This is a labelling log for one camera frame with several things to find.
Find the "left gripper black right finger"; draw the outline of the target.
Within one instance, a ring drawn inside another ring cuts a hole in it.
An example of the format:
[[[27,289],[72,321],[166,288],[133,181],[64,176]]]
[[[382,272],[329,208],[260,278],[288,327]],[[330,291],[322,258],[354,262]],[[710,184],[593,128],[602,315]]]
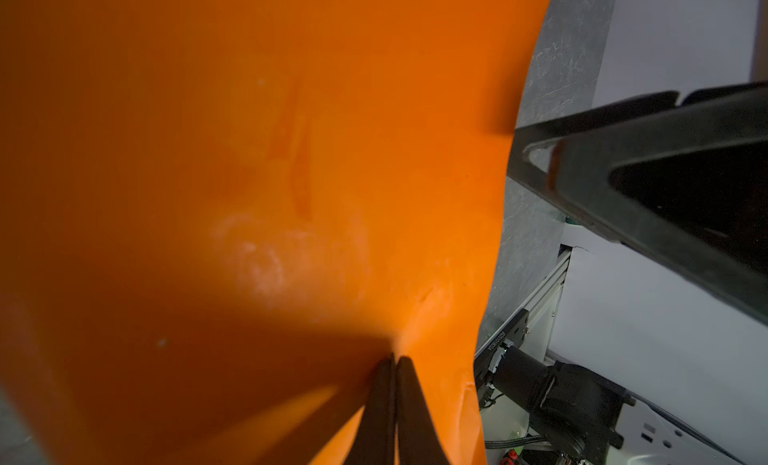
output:
[[[414,362],[407,356],[402,356],[396,366],[396,407],[400,463],[448,465]]]

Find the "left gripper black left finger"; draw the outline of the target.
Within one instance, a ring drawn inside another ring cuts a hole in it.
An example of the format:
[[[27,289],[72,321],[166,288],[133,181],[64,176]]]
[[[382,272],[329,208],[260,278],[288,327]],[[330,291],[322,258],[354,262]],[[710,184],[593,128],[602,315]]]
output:
[[[344,465],[392,465],[396,430],[395,358],[382,360],[374,373],[363,414]]]

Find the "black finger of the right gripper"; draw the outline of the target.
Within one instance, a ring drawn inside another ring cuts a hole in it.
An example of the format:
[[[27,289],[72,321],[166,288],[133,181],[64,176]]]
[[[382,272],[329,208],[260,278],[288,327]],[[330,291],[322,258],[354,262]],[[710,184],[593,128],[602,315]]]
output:
[[[517,129],[508,176],[767,319],[767,86],[663,91]]]

